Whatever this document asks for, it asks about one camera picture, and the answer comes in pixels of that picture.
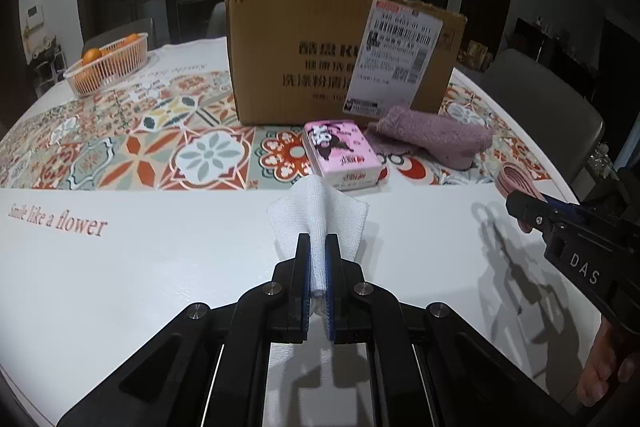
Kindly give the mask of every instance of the basket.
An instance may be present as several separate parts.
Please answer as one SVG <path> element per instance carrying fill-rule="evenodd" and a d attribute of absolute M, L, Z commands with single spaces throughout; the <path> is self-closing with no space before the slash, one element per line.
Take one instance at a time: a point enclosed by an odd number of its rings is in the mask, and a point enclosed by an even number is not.
<path fill-rule="evenodd" d="M 83 66 L 82 59 L 71 65 L 64 77 L 76 96 L 87 96 L 103 87 L 113 86 L 146 63 L 148 33 L 138 33 L 137 41 L 118 48 L 126 38 L 102 46 L 104 57 Z"/>

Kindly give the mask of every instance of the white label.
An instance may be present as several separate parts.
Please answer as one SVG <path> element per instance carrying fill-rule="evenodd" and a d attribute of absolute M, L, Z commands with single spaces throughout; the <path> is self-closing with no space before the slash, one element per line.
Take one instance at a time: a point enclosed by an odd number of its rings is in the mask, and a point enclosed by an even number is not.
<path fill-rule="evenodd" d="M 380 117 L 414 101 L 442 21 L 397 2 L 373 0 L 344 112 Z"/>

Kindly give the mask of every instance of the hand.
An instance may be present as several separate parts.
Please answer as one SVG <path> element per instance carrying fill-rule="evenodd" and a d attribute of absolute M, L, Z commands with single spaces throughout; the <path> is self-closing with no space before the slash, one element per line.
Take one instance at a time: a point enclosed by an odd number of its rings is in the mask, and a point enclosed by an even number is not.
<path fill-rule="evenodd" d="M 626 357 L 618 367 L 614 345 L 613 328 L 609 321 L 603 317 L 584 370 L 578 380 L 578 399 L 587 407 L 591 407 L 607 394 L 609 390 L 607 380 L 616 370 L 618 380 L 621 383 L 626 383 L 640 362 L 640 352 L 637 352 Z"/>

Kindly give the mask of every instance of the qr code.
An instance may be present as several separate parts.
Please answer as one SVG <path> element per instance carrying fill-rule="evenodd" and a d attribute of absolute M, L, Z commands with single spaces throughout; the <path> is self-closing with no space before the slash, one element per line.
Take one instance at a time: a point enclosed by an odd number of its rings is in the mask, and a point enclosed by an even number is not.
<path fill-rule="evenodd" d="M 402 66 L 396 66 L 396 70 L 394 71 L 391 80 L 400 80 L 400 82 L 404 82 L 409 70 L 407 68 L 403 68 Z"/>

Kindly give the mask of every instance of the patterned tablecloth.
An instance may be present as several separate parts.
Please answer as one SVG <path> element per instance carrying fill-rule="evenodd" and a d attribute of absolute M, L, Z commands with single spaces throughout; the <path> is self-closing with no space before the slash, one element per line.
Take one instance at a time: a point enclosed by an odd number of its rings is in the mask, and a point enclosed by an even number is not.
<path fill-rule="evenodd" d="M 506 160 L 550 179 L 523 141 L 452 79 L 440 109 L 495 132 L 467 171 L 424 151 L 379 154 L 381 183 L 493 182 Z M 61 190 L 287 188 L 310 172 L 299 126 L 242 126 L 228 71 L 116 86 L 21 121 L 0 142 L 0 187 Z"/>

